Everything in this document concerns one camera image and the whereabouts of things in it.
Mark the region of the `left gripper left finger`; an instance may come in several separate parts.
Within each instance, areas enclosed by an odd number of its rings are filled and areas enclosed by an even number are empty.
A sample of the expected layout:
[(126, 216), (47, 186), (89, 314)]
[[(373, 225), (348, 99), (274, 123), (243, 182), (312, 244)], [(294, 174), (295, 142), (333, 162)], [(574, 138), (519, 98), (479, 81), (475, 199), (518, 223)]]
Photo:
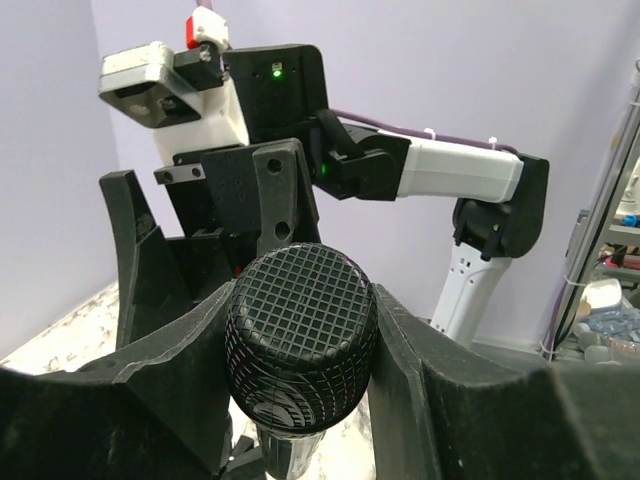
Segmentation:
[(1, 371), (4, 479), (210, 479), (229, 425), (233, 285), (75, 372)]

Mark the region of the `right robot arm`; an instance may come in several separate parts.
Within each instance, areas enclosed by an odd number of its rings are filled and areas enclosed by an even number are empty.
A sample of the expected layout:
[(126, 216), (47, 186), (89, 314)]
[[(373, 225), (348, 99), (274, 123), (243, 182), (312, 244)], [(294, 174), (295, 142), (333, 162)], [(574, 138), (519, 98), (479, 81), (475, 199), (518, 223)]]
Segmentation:
[(449, 273), (431, 319), (470, 345), (511, 262), (542, 228), (549, 164), (507, 147), (374, 127), (332, 110), (308, 44), (176, 52), (154, 41), (104, 57), (99, 96), (149, 128), (183, 234), (165, 237), (136, 175), (104, 176), (120, 281), (117, 342), (187, 312), (256, 257), (319, 242), (314, 193), (456, 202)]

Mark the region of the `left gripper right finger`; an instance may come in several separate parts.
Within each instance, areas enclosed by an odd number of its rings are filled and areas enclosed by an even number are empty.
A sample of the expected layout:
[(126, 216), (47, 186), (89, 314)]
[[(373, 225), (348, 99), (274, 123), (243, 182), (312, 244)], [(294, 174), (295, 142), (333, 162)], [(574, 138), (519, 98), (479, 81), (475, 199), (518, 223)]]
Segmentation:
[(368, 401), (380, 479), (635, 479), (639, 370), (518, 371), (447, 338), (375, 289)]

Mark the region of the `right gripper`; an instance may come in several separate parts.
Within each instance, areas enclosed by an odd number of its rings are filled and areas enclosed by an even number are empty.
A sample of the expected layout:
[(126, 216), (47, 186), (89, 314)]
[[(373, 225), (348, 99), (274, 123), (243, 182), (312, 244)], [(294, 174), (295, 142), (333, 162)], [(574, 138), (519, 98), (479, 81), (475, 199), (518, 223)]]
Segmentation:
[(311, 176), (295, 138), (182, 154), (154, 177), (184, 232), (170, 242), (134, 171), (99, 180), (116, 247), (118, 349), (184, 315), (192, 298), (209, 296), (255, 258), (320, 240)]

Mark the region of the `black microphone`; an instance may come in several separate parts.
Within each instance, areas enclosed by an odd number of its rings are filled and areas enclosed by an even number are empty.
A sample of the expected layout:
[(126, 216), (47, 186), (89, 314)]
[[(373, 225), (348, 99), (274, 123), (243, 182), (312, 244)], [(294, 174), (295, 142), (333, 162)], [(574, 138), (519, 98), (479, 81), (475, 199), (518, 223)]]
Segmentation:
[(325, 432), (357, 407), (377, 338), (373, 285), (331, 247), (280, 247), (239, 275), (225, 325), (226, 377), (272, 478), (303, 476)]

